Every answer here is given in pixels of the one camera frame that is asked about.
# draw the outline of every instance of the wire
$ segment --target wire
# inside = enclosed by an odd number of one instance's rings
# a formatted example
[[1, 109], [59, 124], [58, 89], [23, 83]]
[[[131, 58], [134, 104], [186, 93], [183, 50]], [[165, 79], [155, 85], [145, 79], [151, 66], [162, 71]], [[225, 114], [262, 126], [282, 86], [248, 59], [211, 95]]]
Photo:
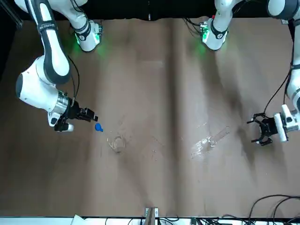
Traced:
[[74, 8], [75, 11], [77, 11], [77, 12], [79, 12], [79, 13], [84, 13], [84, 15], [86, 16], [85, 11], [84, 11], [82, 8], [80, 8], [80, 7], [78, 6], [76, 0], [70, 0], [70, 2], [71, 2], [71, 4], [72, 4], [72, 6], [73, 6], [73, 8]]
[[75, 69], [76, 69], [76, 72], [77, 72], [77, 76], [78, 76], [78, 84], [77, 84], [77, 90], [75, 92], [75, 83], [74, 83], [74, 78], [73, 78], [73, 75], [71, 73], [71, 77], [72, 77], [72, 81], [73, 81], [73, 90], [74, 90], [74, 95], [73, 95], [73, 102], [72, 102], [72, 106], [77, 98], [77, 95], [78, 95], [78, 91], [79, 91], [79, 87], [80, 87], [80, 74], [79, 74], [79, 71], [78, 71], [78, 68], [76, 66], [76, 64], [73, 62], [73, 60], [71, 59], [71, 57], [68, 55], [68, 58], [69, 60], [73, 63]]
[[128, 224], [127, 225], [129, 225], [130, 224], [130, 222], [133, 220], [133, 218], [128, 222]]
[[236, 9], [236, 10], [234, 11], [233, 14], [236, 14], [237, 12], [239, 12], [239, 10], [240, 10], [247, 2], [249, 2], [249, 1], [245, 0], [245, 1], [243, 2], [243, 4], [241, 4], [241, 6], [240, 6], [238, 9]]
[[293, 220], [296, 220], [296, 219], [299, 219], [299, 218], [300, 218], [300, 216], [294, 217], [294, 218], [290, 219], [287, 223], [290, 223], [290, 222], [292, 222]]
[[275, 207], [275, 209], [274, 209], [274, 212], [273, 212], [273, 223], [275, 223], [275, 214], [276, 214], [276, 211], [277, 211], [278, 207], [279, 207], [282, 203], [284, 203], [285, 201], [290, 200], [290, 199], [298, 199], [298, 200], [300, 200], [300, 196], [290, 196], [290, 197], [288, 197], [288, 198], [285, 198], [285, 199], [281, 200], [281, 201], [276, 205], [276, 207]]
[[265, 197], [262, 197], [262, 198], [260, 198], [260, 199], [257, 199], [257, 200], [253, 203], [252, 208], [251, 208], [251, 210], [250, 210], [250, 213], [249, 213], [249, 216], [248, 216], [248, 222], [249, 222], [249, 223], [250, 223], [250, 219], [251, 219], [252, 212], [253, 212], [253, 209], [254, 209], [255, 205], [256, 205], [259, 201], [261, 201], [261, 200], [263, 200], [263, 199], [266, 199], [266, 198], [272, 198], [272, 197], [286, 197], [286, 198], [297, 197], [297, 198], [300, 199], [300, 196], [290, 196], [290, 195], [267, 195], [267, 196], [265, 196]]
[[187, 23], [191, 24], [192, 27], [194, 28], [194, 30], [195, 30], [197, 33], [200, 33], [200, 30], [197, 29], [197, 27], [200, 27], [199, 24], [192, 22], [192, 21], [191, 21], [190, 19], [188, 19], [188, 18], [183, 18], [183, 20], [185, 20]]
[[185, 25], [187, 26], [189, 33], [190, 33], [194, 38], [198, 38], [198, 37], [196, 37], [195, 35], [200, 35], [200, 34], [199, 34], [198, 32], [193, 31], [193, 30], [189, 27], [187, 21], [185, 21], [184, 19], [183, 19], [183, 22], [184, 22]]
[[169, 222], [176, 222], [176, 221], [178, 221], [179, 220], [179, 217], [177, 216], [177, 218], [176, 219], [168, 219], [168, 218], [165, 218], [166, 220], [168, 220]]
[[165, 224], [166, 224], [166, 222], [168, 222], [169, 224], [173, 225], [173, 223], [172, 223], [172, 222], [170, 222], [169, 220], [162, 219], [162, 218], [158, 218], [158, 219], [157, 219], [157, 221], [158, 221], [158, 224], [160, 224], [160, 220], [164, 221], [164, 222], [165, 222]]
[[279, 88], [277, 89], [277, 91], [272, 95], [272, 97], [270, 98], [270, 100], [268, 101], [266, 107], [264, 108], [263, 113], [266, 113], [266, 110], [270, 104], [270, 102], [273, 100], [273, 98], [277, 95], [277, 93], [280, 91], [280, 89], [282, 88], [282, 86], [284, 85], [284, 83], [286, 82], [287, 78], [289, 77], [289, 74], [287, 74], [287, 76], [285, 77], [285, 79], [283, 80], [282, 84], [279, 86]]

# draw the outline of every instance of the black cable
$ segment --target black cable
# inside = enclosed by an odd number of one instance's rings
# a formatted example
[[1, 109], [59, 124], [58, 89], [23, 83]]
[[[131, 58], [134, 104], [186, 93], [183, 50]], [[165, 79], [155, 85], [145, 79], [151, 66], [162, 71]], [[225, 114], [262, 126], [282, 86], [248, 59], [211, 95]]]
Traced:
[[287, 74], [287, 76], [285, 77], [285, 79], [283, 80], [282, 84], [279, 86], [279, 88], [277, 89], [277, 91], [272, 95], [272, 97], [270, 98], [270, 100], [268, 101], [266, 107], [264, 108], [263, 113], [266, 113], [266, 110], [270, 104], [270, 102], [273, 100], [273, 98], [277, 95], [277, 93], [280, 91], [280, 89], [282, 88], [282, 86], [284, 85], [284, 83], [286, 82], [287, 78], [289, 77], [289, 74]]
[[74, 8], [75, 11], [77, 11], [77, 12], [79, 12], [79, 13], [84, 13], [84, 15], [86, 16], [85, 11], [84, 11], [82, 8], [80, 8], [80, 7], [78, 6], [76, 0], [70, 0], [70, 2], [71, 2], [71, 4], [72, 4], [72, 6], [73, 6], [73, 8]]
[[129, 225], [130, 224], [130, 222], [133, 220], [133, 218], [128, 222], [128, 224], [127, 225]]
[[75, 91], [75, 81], [74, 81], [74, 77], [71, 73], [71, 78], [72, 78], [72, 83], [73, 83], [73, 99], [75, 100], [75, 95], [76, 95], [76, 91]]
[[77, 95], [78, 95], [79, 86], [80, 86], [80, 74], [79, 74], [79, 71], [78, 71], [78, 68], [77, 68], [76, 64], [73, 62], [73, 60], [71, 59], [71, 57], [69, 55], [68, 55], [68, 58], [73, 63], [73, 65], [74, 65], [74, 67], [76, 69], [76, 72], [77, 72], [77, 76], [78, 76], [77, 90], [76, 90], [76, 93], [73, 96], [73, 102], [75, 102], [75, 100], [77, 98]]
[[193, 21], [191, 21], [191, 19], [190, 18], [186, 18], [186, 17], [184, 17], [183, 19], [185, 19], [187, 22], [189, 22], [191, 25], [193, 25], [193, 26], [197, 26], [197, 27], [200, 27], [200, 24], [198, 24], [198, 23], [194, 23]]
[[177, 216], [177, 218], [176, 219], [168, 219], [168, 218], [165, 218], [166, 220], [168, 220], [169, 222], [176, 222], [176, 221], [178, 221], [179, 220], [179, 217]]
[[291, 74], [292, 74], [292, 70], [290, 69], [289, 73], [287, 74], [288, 75], [287, 82], [285, 83], [285, 92], [284, 92], [284, 96], [283, 96], [283, 104], [284, 105], [285, 105], [285, 96], [286, 96], [286, 92], [287, 92], [287, 87], [289, 86], [290, 80], [291, 80]]
[[194, 28], [195, 31], [193, 31], [193, 32], [196, 32], [196, 34], [200, 33], [200, 30], [198, 30], [195, 25], [193, 25], [192, 23], [190, 23], [187, 19], [183, 18], [183, 20], [185, 21], [185, 23], [187, 24], [188, 27], [190, 27], [189, 26], [189, 24], [190, 24]]
[[187, 23], [184, 19], [183, 19], [183, 21], [184, 21], [185, 25], [187, 26], [189, 33], [190, 33], [194, 38], [198, 38], [198, 37], [196, 37], [195, 35], [199, 35], [199, 33], [196, 33], [195, 31], [193, 31], [193, 30], [189, 27], [188, 23]]
[[240, 10], [247, 2], [248, 2], [248, 1], [245, 0], [245, 1], [241, 4], [241, 6], [233, 12], [233, 15], [236, 14], [237, 12], [239, 12], [239, 10]]
[[265, 196], [265, 197], [262, 197], [262, 198], [260, 198], [260, 199], [257, 199], [257, 200], [253, 203], [253, 205], [252, 205], [252, 207], [251, 207], [251, 210], [250, 210], [250, 213], [249, 213], [249, 216], [248, 216], [248, 222], [249, 222], [249, 223], [250, 223], [250, 219], [251, 219], [252, 212], [253, 212], [253, 209], [254, 209], [255, 205], [256, 205], [259, 201], [261, 201], [261, 200], [263, 200], [263, 199], [266, 199], [266, 198], [272, 198], [272, 197], [285, 197], [285, 198], [289, 198], [289, 197], [292, 197], [292, 196], [290, 196], [290, 195], [267, 195], [267, 196]]
[[290, 197], [288, 197], [288, 198], [285, 198], [285, 199], [281, 200], [281, 201], [276, 205], [276, 207], [275, 207], [275, 209], [274, 209], [274, 212], [273, 212], [273, 223], [275, 223], [275, 215], [276, 215], [276, 211], [277, 211], [278, 207], [279, 207], [282, 203], [284, 203], [285, 201], [290, 200], [290, 199], [298, 199], [298, 200], [300, 200], [300, 196], [290, 196]]
[[296, 220], [296, 219], [299, 219], [299, 218], [300, 218], [300, 216], [296, 216], [296, 217], [290, 219], [287, 223], [290, 223], [290, 222], [292, 222], [293, 220]]
[[158, 218], [158, 219], [157, 219], [157, 221], [158, 221], [158, 224], [160, 224], [160, 220], [164, 221], [164, 222], [165, 222], [165, 224], [166, 224], [166, 222], [168, 222], [169, 224], [173, 225], [173, 223], [172, 223], [172, 222], [170, 222], [170, 221], [168, 221], [168, 220], [166, 220], [166, 219], [162, 219], [162, 218]]

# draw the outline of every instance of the robotic arm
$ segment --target robotic arm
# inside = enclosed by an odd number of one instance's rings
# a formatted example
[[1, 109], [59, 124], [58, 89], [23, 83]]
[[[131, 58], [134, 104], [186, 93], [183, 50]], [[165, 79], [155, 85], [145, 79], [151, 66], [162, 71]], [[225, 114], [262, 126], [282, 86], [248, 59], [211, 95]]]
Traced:
[[[287, 142], [288, 132], [300, 130], [300, 0], [269, 0], [267, 6], [271, 17], [292, 21], [295, 27], [293, 56], [285, 90], [295, 109], [290, 111], [287, 105], [282, 105], [282, 112], [272, 118], [265, 113], [254, 114], [247, 123], [259, 124], [261, 136], [252, 142], [262, 146], [272, 143], [270, 136], [274, 134], [279, 134], [281, 142]], [[262, 121], [256, 119], [259, 116], [263, 117]]]
[[70, 79], [69, 62], [63, 52], [57, 24], [48, 0], [25, 0], [26, 8], [37, 24], [44, 55], [22, 72], [16, 82], [16, 95], [25, 103], [48, 112], [48, 122], [56, 131], [73, 131], [67, 119], [97, 121], [95, 113], [56, 89]]
[[[225, 42], [228, 26], [233, 17], [232, 8], [243, 0], [215, 0], [216, 15], [200, 24], [202, 42], [212, 50], [218, 50]], [[288, 141], [287, 133], [300, 130], [300, 0], [268, 0], [269, 15], [276, 19], [293, 21], [295, 26], [293, 60], [288, 75], [286, 94], [291, 99], [294, 110], [282, 105], [282, 112], [270, 118], [265, 113], [253, 115], [251, 121], [261, 129], [261, 136], [252, 140], [262, 146], [272, 143], [270, 136], [279, 134], [282, 142]]]
[[282, 112], [274, 115], [280, 141], [287, 142], [288, 132], [300, 130], [300, 0], [269, 0], [267, 9], [274, 18], [293, 20], [295, 27], [293, 56], [286, 88], [286, 94], [295, 109], [290, 111], [287, 105], [282, 105]]

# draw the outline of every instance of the blue cap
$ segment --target blue cap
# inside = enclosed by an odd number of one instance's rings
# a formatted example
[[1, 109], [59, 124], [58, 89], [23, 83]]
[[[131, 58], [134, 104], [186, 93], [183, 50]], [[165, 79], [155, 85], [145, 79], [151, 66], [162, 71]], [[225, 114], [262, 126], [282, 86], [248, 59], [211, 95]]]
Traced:
[[102, 129], [100, 123], [96, 123], [96, 124], [95, 124], [95, 130], [96, 130], [96, 131], [101, 131], [101, 132], [103, 132], [103, 129]]

